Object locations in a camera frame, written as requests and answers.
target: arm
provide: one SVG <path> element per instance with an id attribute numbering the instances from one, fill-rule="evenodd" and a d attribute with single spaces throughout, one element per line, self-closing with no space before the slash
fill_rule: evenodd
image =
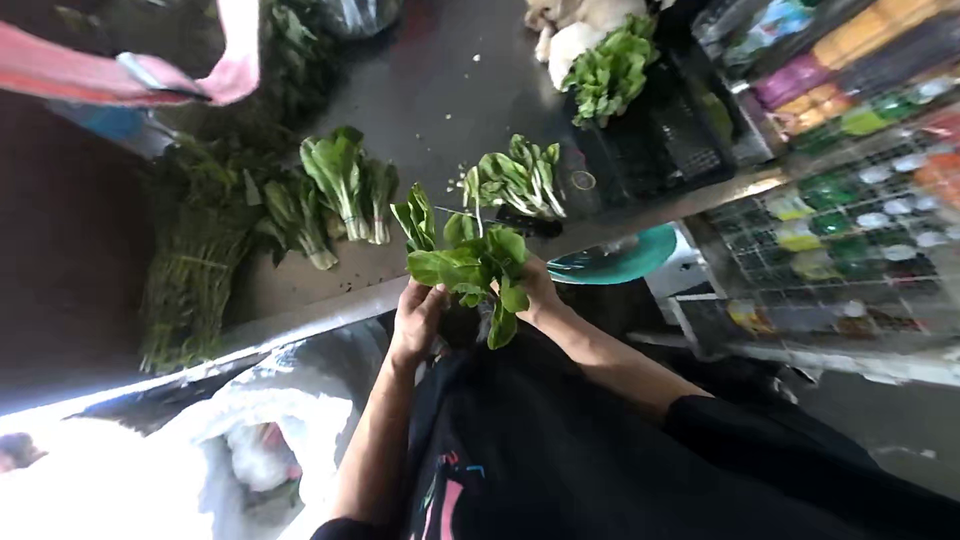
<path id="1" fill-rule="evenodd" d="M 446 293 L 410 280 L 396 308 L 394 337 L 337 473 L 328 519 L 386 525 L 401 503 L 414 373 L 437 333 Z"/>
<path id="2" fill-rule="evenodd" d="M 557 296 L 542 260 L 531 258 L 524 272 L 530 309 L 517 315 L 559 345 L 597 384 L 640 405 L 658 421 L 682 396 L 712 397 L 577 315 Z"/>

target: pink cloth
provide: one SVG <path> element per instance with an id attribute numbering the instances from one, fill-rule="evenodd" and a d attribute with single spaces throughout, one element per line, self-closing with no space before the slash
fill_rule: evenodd
<path id="1" fill-rule="evenodd" d="M 218 0 L 224 54 L 198 81 L 166 61 L 135 55 L 137 62 L 170 88 L 201 91 L 213 105 L 227 105 L 253 92 L 260 80 L 258 0 Z M 177 105 L 187 96 L 145 88 L 116 60 L 88 55 L 0 22 L 0 87 L 75 102 L 141 106 Z"/>

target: black shirt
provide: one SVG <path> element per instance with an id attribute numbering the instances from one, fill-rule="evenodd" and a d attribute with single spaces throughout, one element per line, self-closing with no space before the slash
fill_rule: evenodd
<path id="1" fill-rule="evenodd" d="M 351 520 L 314 540 L 955 538 L 960 505 L 798 422 L 705 397 L 662 428 L 549 345 L 441 360 L 417 388 L 412 494 L 390 530 Z"/>

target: knife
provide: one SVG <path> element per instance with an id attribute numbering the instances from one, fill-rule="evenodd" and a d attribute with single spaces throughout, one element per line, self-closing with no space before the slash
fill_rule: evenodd
<path id="1" fill-rule="evenodd" d="M 437 207 L 437 209 L 476 217 L 472 212 L 464 210 Z M 517 229 L 524 236 L 539 236 L 541 238 L 556 238 L 564 231 L 564 224 L 553 219 L 543 219 L 510 211 L 505 205 L 499 207 L 481 207 L 480 219 L 485 222 L 499 223 Z"/>

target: hand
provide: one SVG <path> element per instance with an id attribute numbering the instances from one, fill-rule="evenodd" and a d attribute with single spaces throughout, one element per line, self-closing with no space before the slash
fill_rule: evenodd
<path id="1" fill-rule="evenodd" d="M 494 291 L 499 292 L 497 282 L 492 286 Z M 542 314 L 556 312 L 566 307 L 557 295 L 557 287 L 553 284 L 550 273 L 546 271 L 546 263 L 537 257 L 531 255 L 523 265 L 519 286 L 527 293 L 530 308 L 516 316 L 533 326 L 537 325 L 536 321 Z"/>
<path id="2" fill-rule="evenodd" d="M 396 306 L 394 338 L 387 353 L 395 367 L 410 368 L 420 363 L 437 335 L 445 303 L 446 289 L 442 284 L 430 288 L 410 278 Z"/>

